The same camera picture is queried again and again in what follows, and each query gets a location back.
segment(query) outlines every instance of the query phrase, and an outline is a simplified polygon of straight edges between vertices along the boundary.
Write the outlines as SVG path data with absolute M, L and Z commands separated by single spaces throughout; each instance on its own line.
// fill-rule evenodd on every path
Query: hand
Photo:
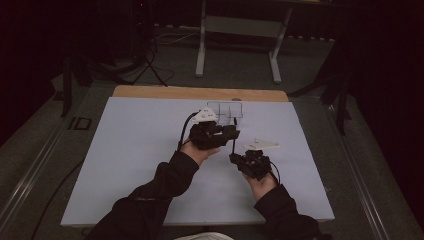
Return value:
M 271 189 L 277 186 L 277 183 L 275 182 L 274 178 L 269 173 L 265 175 L 265 177 L 262 178 L 260 181 L 256 180 L 255 178 L 251 178 L 245 174 L 243 174 L 243 176 L 249 183 L 250 188 L 252 189 L 253 197 L 255 198 L 256 202 L 259 201 L 259 199 L 261 199 L 269 191 L 271 191 Z
M 202 162 L 205 161 L 210 155 L 219 152 L 219 148 L 200 150 L 190 141 L 190 139 L 188 139 L 185 141 L 180 151 L 190 156 L 200 167 Z

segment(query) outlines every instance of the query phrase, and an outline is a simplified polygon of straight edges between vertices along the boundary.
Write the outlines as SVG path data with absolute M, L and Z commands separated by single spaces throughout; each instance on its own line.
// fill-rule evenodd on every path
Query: metal stand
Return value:
M 269 61 L 274 82 L 281 83 L 280 69 L 278 68 L 277 55 L 280 51 L 281 43 L 286 33 L 287 25 L 290 20 L 292 8 L 287 9 L 283 22 L 240 19 L 210 16 L 206 14 L 206 1 L 202 1 L 202 16 L 200 21 L 200 47 L 197 55 L 196 77 L 203 76 L 205 65 L 205 35 L 206 31 L 241 34 L 250 36 L 262 36 L 276 38 L 274 49 L 269 52 Z

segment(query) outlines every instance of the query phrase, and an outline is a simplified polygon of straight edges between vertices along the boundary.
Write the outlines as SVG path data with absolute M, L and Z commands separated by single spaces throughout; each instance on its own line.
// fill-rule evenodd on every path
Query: black jacket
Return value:
M 188 155 L 175 152 L 169 163 L 158 165 L 152 181 L 118 200 L 86 240 L 155 239 L 172 198 L 188 189 L 198 169 Z M 265 227 L 272 238 L 331 239 L 321 234 L 316 220 L 298 214 L 295 201 L 283 185 L 263 196 L 255 209 L 266 219 Z

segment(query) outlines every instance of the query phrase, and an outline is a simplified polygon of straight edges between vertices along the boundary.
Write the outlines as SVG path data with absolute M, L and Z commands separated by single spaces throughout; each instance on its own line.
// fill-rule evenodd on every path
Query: person's right hand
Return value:
M 253 197 L 255 198 L 256 202 L 259 201 L 259 199 L 261 199 L 269 191 L 271 191 L 271 189 L 277 186 L 277 183 L 275 182 L 274 178 L 269 173 L 265 175 L 265 177 L 262 178 L 260 181 L 256 180 L 255 178 L 251 178 L 245 174 L 243 174 L 243 176 L 249 183 L 250 188 L 252 189 Z

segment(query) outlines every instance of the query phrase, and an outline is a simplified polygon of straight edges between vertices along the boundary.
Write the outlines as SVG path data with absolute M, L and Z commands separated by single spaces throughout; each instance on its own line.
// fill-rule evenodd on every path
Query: white tabletop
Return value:
M 184 121 L 208 100 L 111 97 L 72 192 L 62 225 L 96 224 L 118 199 L 153 179 L 160 162 L 177 148 Z M 301 214 L 334 219 L 320 176 L 288 102 L 243 101 L 236 153 L 254 138 L 278 142 L 264 150 L 281 174 Z M 191 125 L 187 127 L 186 136 Z M 230 163 L 231 142 L 205 161 L 190 188 L 174 198 L 165 225 L 259 223 L 247 182 Z

